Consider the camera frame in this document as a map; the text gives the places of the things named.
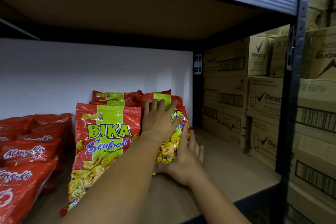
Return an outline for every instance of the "forearm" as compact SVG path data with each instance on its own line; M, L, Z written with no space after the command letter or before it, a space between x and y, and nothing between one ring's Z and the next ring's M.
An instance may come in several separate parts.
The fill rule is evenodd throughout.
M82 223L136 223L159 147L157 140L141 135L103 173L62 223L75 223L78 216L83 216Z
M208 223L250 223L207 175L198 176L189 187Z

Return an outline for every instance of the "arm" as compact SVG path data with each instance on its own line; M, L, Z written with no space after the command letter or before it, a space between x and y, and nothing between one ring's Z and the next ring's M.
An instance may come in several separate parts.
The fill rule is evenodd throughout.
M224 193L209 178L203 167L203 146L199 147L194 132L188 142L186 129L182 132L177 158L172 164L156 164L156 172L165 172L188 186L208 223L250 223Z
M137 223L149 190L158 149L182 116L171 121L176 102L165 111L165 101L145 103L142 134L86 192L61 223Z

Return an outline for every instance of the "deodorant outline drawing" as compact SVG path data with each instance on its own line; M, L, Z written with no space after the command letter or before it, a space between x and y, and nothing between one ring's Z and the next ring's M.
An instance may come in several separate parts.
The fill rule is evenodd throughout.
M255 92L251 92L251 97L250 97L250 109L251 110L255 109L256 103L257 103L257 94Z
M253 149L255 151L259 151L259 136L257 134L253 134Z
M241 131L241 120L240 118L236 118L236 132L240 133Z

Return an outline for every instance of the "shelf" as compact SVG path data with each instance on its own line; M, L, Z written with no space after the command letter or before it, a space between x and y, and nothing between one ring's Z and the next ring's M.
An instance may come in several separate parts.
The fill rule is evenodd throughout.
M183 50L216 46L219 43L214 42L214 36L218 34L237 35L239 39L288 24L296 15L298 3L298 0L2 1L25 19L16 16L17 21L13 22L13 16L5 12L0 13L1 18L42 40L137 47L143 47L147 41L154 48L157 45L153 42L158 39L168 42L162 44L163 48L169 48L169 41L184 40L186 42L172 43L174 49ZM148 39L137 41L132 36Z
M225 141L208 132L195 128L196 140L205 149L205 165L218 187L244 212L244 200L254 207L255 197L265 200L265 194L280 181L280 176L272 168L257 159L249 157L230 146ZM68 171L59 177L63 180L57 192L41 197L35 203L23 224L55 223L58 212L67 205ZM182 223L199 216L191 191L180 186L166 175L158 174L152 178L140 223Z

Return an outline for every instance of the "hand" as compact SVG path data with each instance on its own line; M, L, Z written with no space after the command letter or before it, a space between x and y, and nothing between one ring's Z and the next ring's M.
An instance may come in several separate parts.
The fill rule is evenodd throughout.
M176 159L171 164L155 163L154 172L169 174L177 182L190 187L193 180L207 176L203 167L204 147L199 147L191 130L188 142L188 129L183 129Z
M171 103L169 109L165 111L165 100L160 102L153 100L152 108L149 111L149 99L146 99L141 135L152 138L160 144L167 141L174 133L177 125L183 120L183 116L178 116L174 121L171 120L176 104L177 100Z

